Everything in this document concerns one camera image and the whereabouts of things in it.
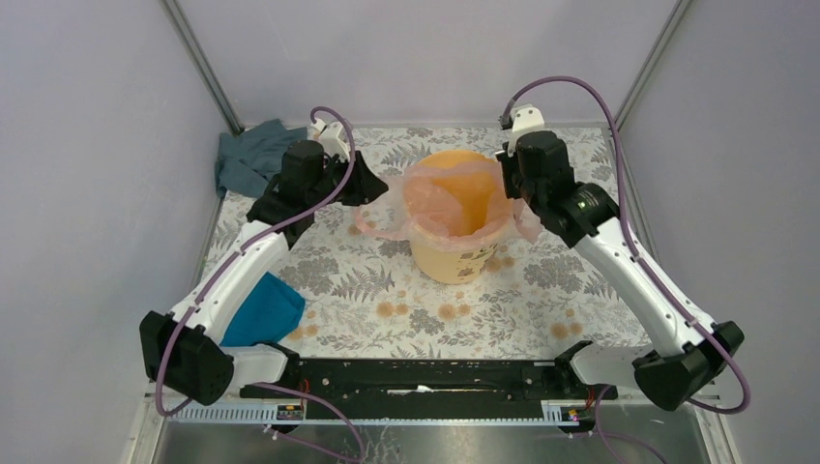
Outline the bright blue cloth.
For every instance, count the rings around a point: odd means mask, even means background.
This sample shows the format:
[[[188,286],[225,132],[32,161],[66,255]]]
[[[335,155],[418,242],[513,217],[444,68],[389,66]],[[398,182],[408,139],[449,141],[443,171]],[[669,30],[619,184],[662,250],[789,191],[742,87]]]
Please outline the bright blue cloth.
[[[240,305],[220,346],[279,342],[298,328],[305,307],[300,293],[276,276],[265,274]]]

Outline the yellow plastic trash bin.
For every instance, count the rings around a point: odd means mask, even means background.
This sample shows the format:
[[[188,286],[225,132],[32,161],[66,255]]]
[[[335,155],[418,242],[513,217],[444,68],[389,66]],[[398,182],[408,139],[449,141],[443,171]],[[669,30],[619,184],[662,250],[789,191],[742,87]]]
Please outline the yellow plastic trash bin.
[[[447,284],[478,277],[513,229],[498,161],[467,150],[430,155],[405,171],[407,237],[419,269]]]

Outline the grey-blue cloth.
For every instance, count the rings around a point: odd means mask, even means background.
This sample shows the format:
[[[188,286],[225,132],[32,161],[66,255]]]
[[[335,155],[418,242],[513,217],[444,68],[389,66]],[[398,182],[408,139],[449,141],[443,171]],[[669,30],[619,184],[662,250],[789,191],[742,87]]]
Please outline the grey-blue cloth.
[[[224,198],[230,191],[259,198],[281,171],[286,149],[307,136],[306,128],[288,129],[279,119],[266,121],[239,135],[221,133],[215,162],[218,198]]]

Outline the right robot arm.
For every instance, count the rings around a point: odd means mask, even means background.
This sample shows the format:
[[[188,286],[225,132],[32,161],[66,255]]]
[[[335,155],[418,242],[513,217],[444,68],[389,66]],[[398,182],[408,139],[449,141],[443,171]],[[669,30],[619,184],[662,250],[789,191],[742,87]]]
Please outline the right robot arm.
[[[621,348],[576,343],[556,360],[559,393],[578,398],[593,385],[625,387],[674,411],[736,367],[741,328],[716,322],[646,256],[607,191],[575,180],[567,144],[554,132],[525,133],[504,143],[496,159],[506,195],[523,200],[548,232],[590,263],[650,338],[645,346]]]

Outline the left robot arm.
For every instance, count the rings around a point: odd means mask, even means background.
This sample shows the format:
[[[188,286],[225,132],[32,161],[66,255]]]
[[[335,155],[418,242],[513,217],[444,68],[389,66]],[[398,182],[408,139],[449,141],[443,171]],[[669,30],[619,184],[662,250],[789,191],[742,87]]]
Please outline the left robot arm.
[[[272,269],[317,210],[336,202],[363,206],[387,189],[352,142],[292,143],[217,266],[167,312],[141,320],[157,411],[170,417],[192,402],[211,405],[259,384],[278,397],[294,393],[301,374],[278,342],[297,328],[306,300]]]

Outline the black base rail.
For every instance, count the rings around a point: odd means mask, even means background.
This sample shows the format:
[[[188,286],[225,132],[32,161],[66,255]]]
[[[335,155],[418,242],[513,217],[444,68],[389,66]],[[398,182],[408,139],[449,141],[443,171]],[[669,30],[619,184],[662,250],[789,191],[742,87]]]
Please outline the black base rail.
[[[587,412],[616,389],[587,386],[566,362],[305,358],[278,385],[316,395],[351,420],[545,420],[566,402]]]

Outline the pink plastic trash bag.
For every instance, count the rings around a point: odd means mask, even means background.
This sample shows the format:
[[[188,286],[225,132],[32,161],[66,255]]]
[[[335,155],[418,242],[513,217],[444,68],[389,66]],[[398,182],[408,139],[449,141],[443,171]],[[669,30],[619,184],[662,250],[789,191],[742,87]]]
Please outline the pink plastic trash bag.
[[[355,225],[371,237],[455,251],[507,239],[533,243],[542,232],[524,201],[506,195],[501,165],[492,159],[452,167],[420,161],[383,181],[388,191],[354,210]]]

